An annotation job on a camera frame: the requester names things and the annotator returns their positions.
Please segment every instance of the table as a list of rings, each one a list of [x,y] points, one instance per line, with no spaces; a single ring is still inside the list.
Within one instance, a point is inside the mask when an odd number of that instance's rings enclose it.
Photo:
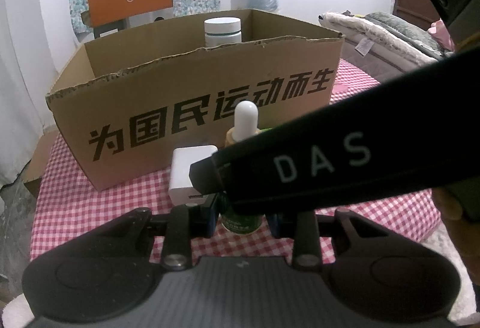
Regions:
[[[341,60],[331,102],[344,99],[378,82],[362,70]],[[83,174],[65,141],[53,145],[42,179],[32,229],[30,258],[77,237],[136,207],[149,207],[154,214],[172,208],[168,196],[170,168],[152,172],[98,192]],[[440,222],[431,201],[431,191],[406,194],[349,206],[351,210],[409,239],[422,241]],[[332,215],[334,208],[317,213]],[[163,239],[155,239],[151,261],[159,261]],[[201,255],[283,255],[289,258],[292,240],[274,239],[266,220],[251,235],[236,235],[219,223],[211,239],[193,239],[193,260]],[[335,259],[329,239],[321,238],[323,261]]]

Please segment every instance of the green object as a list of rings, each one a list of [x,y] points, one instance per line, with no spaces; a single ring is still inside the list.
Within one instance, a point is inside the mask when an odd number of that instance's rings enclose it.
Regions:
[[[262,225],[263,216],[243,216],[235,213],[225,193],[220,193],[220,214],[223,226],[236,234],[251,234]]]

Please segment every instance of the white plastic jar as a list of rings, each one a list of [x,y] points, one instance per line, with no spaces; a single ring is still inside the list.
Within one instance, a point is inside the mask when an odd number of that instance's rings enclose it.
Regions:
[[[223,44],[242,42],[242,23],[240,18],[219,17],[205,20],[205,46],[217,47]]]

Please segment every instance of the white rubber dropper top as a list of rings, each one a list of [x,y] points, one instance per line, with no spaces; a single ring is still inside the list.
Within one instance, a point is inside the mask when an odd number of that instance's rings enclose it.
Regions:
[[[239,142],[255,136],[258,125],[258,108],[253,102],[243,100],[235,107],[232,139]]]

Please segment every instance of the white power adapter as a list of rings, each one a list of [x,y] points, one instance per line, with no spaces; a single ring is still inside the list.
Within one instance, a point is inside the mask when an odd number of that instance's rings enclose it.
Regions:
[[[182,204],[202,204],[205,196],[191,185],[190,165],[196,161],[208,158],[218,149],[214,145],[201,147],[176,148],[173,151],[170,172],[169,195],[175,206]]]

